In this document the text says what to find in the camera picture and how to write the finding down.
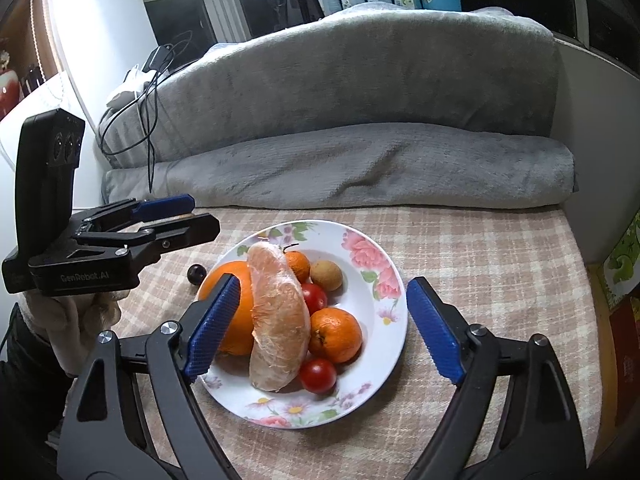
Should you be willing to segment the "left gloved hand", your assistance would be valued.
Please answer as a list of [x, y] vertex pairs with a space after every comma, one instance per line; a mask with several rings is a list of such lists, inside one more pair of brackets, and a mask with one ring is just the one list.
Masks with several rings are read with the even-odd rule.
[[50, 344], [62, 370], [76, 377], [99, 333], [119, 322], [122, 311], [118, 302], [128, 296], [128, 290], [122, 290], [47, 297], [33, 289], [18, 294], [18, 305], [28, 328]]

